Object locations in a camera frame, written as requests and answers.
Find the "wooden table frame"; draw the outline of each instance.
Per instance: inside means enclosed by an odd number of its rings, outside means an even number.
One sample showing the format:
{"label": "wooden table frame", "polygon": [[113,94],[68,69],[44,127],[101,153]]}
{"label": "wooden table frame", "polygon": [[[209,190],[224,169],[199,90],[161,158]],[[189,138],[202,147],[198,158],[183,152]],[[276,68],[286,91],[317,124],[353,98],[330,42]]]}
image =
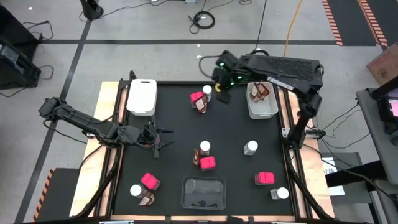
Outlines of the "wooden table frame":
{"label": "wooden table frame", "polygon": [[[123,86],[119,86],[119,82],[103,82],[101,86],[101,90],[99,93],[96,110],[94,117],[100,120],[108,118],[111,114],[116,111],[115,106],[119,106],[119,122],[123,122],[126,115],[125,107],[126,107],[126,98],[127,98],[128,89],[123,88]],[[279,99],[280,106],[280,117],[281,121],[284,124],[285,128],[290,127],[290,123],[296,123],[298,120],[297,112],[299,111],[299,105],[297,101],[297,97],[291,92],[283,92],[279,90],[279,95],[277,97]],[[315,139],[306,139],[305,144],[311,146],[315,149],[318,149],[318,144]],[[96,139],[89,139],[87,142],[87,147],[85,151],[85,157],[95,150],[99,146],[98,141]],[[79,213],[84,206],[90,201],[93,194],[96,192],[100,185],[101,179],[106,176],[107,172],[103,172],[103,170],[111,169],[114,158],[116,155],[117,149],[100,149],[97,153],[93,154],[90,159],[88,159],[85,165],[82,167],[80,171],[80,176],[76,185],[75,196],[73,198],[72,207],[70,210],[70,216],[76,215]],[[120,149],[119,152],[121,155],[123,154],[123,148]],[[292,161],[295,170],[300,170],[298,167],[302,167],[303,174],[305,176],[305,183],[307,185],[307,189],[311,192],[315,200],[319,203],[319,205],[327,212],[331,217],[334,217],[333,207],[331,204],[328,187],[325,180],[325,175],[323,173],[322,161],[319,156],[319,153],[314,152],[313,149],[309,149],[307,147],[301,148],[300,152],[296,152],[295,159]],[[112,220],[153,220],[153,221],[162,221],[166,220],[166,216],[145,216],[145,215],[112,215],[109,214],[110,206],[108,204],[112,204],[113,201],[113,193],[114,186],[116,186],[116,181],[112,181],[106,188],[103,193],[102,199],[100,201],[100,206],[96,208],[96,210],[91,211],[90,216],[92,215],[111,215]],[[301,191],[296,186],[296,184],[292,184],[290,189],[295,189],[295,194],[298,203],[298,214],[295,214],[296,217],[307,218],[307,212],[310,211],[311,208],[308,208],[308,205],[305,204],[303,199],[303,195]],[[264,222],[264,221],[281,221],[281,222],[289,222],[294,221],[295,216],[253,216],[254,221]],[[316,214],[312,211],[312,216],[316,218]],[[248,216],[237,216],[242,218],[245,221],[249,220]],[[171,216],[171,221],[195,221],[195,220],[209,220],[209,221],[225,221],[226,216]]]}

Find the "white cap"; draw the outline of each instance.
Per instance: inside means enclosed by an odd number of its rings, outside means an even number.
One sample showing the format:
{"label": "white cap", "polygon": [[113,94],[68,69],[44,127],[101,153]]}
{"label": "white cap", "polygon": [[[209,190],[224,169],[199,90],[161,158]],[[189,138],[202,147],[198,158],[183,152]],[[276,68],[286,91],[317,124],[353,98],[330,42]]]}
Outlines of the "white cap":
{"label": "white cap", "polygon": [[130,188],[130,194],[132,196],[137,197],[139,194],[141,194],[142,188],[140,185],[138,184],[134,184],[131,188]]}
{"label": "white cap", "polygon": [[211,86],[205,85],[205,86],[203,87],[203,92],[206,93],[206,94],[211,93]]}
{"label": "white cap", "polygon": [[210,150],[210,142],[208,141],[203,141],[200,143],[200,149],[202,151],[209,151]]}
{"label": "white cap", "polygon": [[276,194],[278,197],[280,197],[280,199],[287,199],[289,197],[289,191],[284,187],[279,188],[276,191]]}
{"label": "white cap", "polygon": [[248,143],[248,149],[249,149],[250,151],[256,151],[258,147],[259,147],[259,145],[257,144],[256,141],[249,141],[249,143]]}

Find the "yellow cable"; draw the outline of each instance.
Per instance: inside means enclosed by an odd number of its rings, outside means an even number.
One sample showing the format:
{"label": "yellow cable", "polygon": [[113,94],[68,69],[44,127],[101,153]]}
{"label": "yellow cable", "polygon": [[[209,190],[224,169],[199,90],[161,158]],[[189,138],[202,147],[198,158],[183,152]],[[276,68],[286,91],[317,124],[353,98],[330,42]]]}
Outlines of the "yellow cable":
{"label": "yellow cable", "polygon": [[287,37],[286,37],[285,50],[284,50],[284,57],[285,57],[286,50],[287,50],[287,44],[289,43],[290,31],[292,31],[292,27],[293,27],[294,21],[296,20],[297,14],[299,13],[301,3],[303,3],[303,0],[300,0],[300,2],[298,3],[296,12],[294,13],[293,20],[292,20],[292,22],[290,23],[289,31],[288,31]]}

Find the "concrete floor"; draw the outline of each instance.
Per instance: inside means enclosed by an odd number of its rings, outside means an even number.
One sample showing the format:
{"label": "concrete floor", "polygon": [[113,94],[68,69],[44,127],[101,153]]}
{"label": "concrete floor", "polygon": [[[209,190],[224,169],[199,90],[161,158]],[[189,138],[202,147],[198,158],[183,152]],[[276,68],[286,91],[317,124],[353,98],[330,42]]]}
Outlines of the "concrete floor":
{"label": "concrete floor", "polygon": [[[42,44],[37,49],[34,63],[52,65],[54,78],[41,80],[38,88],[28,89],[12,98],[0,97],[0,222],[14,223],[27,190],[37,158],[42,149],[47,129],[37,112],[44,98],[59,96],[67,75],[73,75],[67,102],[88,114],[93,114],[101,82],[128,78],[134,70],[139,78],[156,80],[205,80],[197,69],[197,55],[219,54],[224,49],[235,55],[246,54],[253,44],[228,44],[227,40],[257,39],[264,0],[241,6],[235,1],[212,10],[216,25],[201,30],[197,35],[188,31],[190,21],[201,9],[198,4],[167,2],[159,7],[142,6],[116,12],[91,23],[87,40],[222,40],[220,44],[85,44],[81,55],[76,54],[77,44]],[[220,1],[208,1],[206,8]],[[262,40],[284,40],[287,35],[298,0],[268,0]],[[85,22],[78,19],[81,5],[78,1],[64,0],[0,0],[21,22],[49,20],[53,25],[54,40],[80,40]],[[138,0],[101,0],[105,13],[123,6],[140,4]],[[32,31],[50,35],[48,26]],[[334,40],[321,1],[304,1],[290,36],[291,40]],[[283,45],[259,45],[271,55],[281,56]],[[287,57],[312,58],[325,66],[324,86],[321,90],[323,106],[317,116],[319,126],[326,126],[336,116],[355,105],[355,92],[367,87],[378,87],[366,64],[382,52],[380,47],[340,47],[337,45],[290,45]],[[71,69],[72,60],[76,69]],[[211,71],[214,61],[204,62]],[[43,76],[49,75],[43,70]],[[57,129],[84,140],[79,129],[59,122]],[[336,139],[325,138],[335,146],[345,146],[368,133],[362,114],[356,113],[336,132]],[[327,149],[320,143],[322,152]],[[35,176],[32,197],[24,218],[32,221],[47,173],[54,167],[77,168],[83,157],[85,145],[55,134],[44,165]],[[363,162],[378,159],[371,138],[336,152],[359,152]],[[373,223],[367,205],[334,205],[336,217],[345,221]]]}

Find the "cardboard box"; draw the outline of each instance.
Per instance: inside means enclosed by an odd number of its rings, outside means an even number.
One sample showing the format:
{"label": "cardboard box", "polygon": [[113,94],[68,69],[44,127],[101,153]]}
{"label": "cardboard box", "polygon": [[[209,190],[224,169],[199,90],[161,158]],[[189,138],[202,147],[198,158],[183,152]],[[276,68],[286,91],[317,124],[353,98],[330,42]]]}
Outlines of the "cardboard box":
{"label": "cardboard box", "polygon": [[383,85],[398,75],[398,42],[366,66],[376,81]]}

